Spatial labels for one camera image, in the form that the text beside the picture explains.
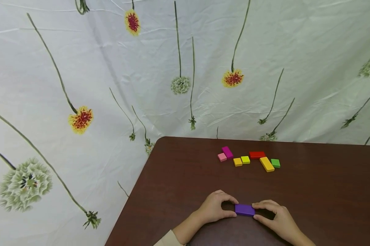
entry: yellow block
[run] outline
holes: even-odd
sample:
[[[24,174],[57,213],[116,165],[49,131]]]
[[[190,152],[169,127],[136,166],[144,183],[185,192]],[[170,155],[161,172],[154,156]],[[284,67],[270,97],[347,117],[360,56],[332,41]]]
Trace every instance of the yellow block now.
[[[248,156],[241,156],[241,160],[243,164],[249,164],[251,163],[251,160],[249,160]]]
[[[233,162],[235,166],[242,166],[241,158],[234,158]]]
[[[270,160],[267,157],[260,158],[260,162],[261,164],[263,164],[263,167],[266,170],[266,172],[269,173],[275,170],[273,164],[271,164]]]

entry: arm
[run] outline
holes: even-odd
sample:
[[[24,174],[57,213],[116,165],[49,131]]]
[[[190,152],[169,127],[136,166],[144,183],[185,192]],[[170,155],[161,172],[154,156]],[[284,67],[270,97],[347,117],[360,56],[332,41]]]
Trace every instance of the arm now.
[[[238,204],[238,201],[219,190],[211,193],[203,202],[201,207],[193,212],[186,220],[173,229],[174,235],[180,244],[187,244],[196,232],[205,224],[229,217],[236,217],[233,211],[223,210],[221,204],[230,201]]]
[[[275,213],[274,220],[269,220],[261,215],[254,215],[253,218],[275,231],[275,233],[284,240],[294,246],[315,246],[315,244],[301,232],[286,207],[280,206],[272,200],[254,203],[252,207],[254,209],[267,209]]]

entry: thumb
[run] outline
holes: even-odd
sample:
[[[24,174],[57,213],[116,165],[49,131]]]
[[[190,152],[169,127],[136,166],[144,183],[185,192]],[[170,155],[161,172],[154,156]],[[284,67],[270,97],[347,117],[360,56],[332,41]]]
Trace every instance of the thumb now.
[[[237,214],[234,211],[223,210],[222,215],[224,218],[234,218],[237,217]]]
[[[273,220],[269,220],[268,218],[265,218],[261,215],[254,215],[253,218],[257,221],[259,221],[260,223],[262,223],[263,225],[267,226],[268,228],[272,229],[273,227]]]

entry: white curtain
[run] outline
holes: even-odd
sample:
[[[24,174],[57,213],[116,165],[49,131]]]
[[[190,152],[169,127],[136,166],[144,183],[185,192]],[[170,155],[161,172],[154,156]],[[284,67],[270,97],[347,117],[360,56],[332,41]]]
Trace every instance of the white curtain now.
[[[76,2],[0,1],[1,246],[103,246],[163,136],[370,145],[370,0]]]

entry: pink block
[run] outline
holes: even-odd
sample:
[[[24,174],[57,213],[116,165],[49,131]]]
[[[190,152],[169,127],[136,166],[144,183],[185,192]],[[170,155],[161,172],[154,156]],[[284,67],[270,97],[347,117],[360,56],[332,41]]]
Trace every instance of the pink block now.
[[[225,153],[220,153],[220,154],[218,155],[218,158],[219,158],[219,160],[220,160],[221,162],[222,162],[222,161],[227,160],[227,157],[226,157]]]
[[[223,153],[225,153],[225,155],[226,155],[226,157],[227,157],[227,159],[229,160],[229,159],[233,159],[233,154],[232,154],[232,152],[229,150],[229,147],[222,147],[222,151],[223,151]]]

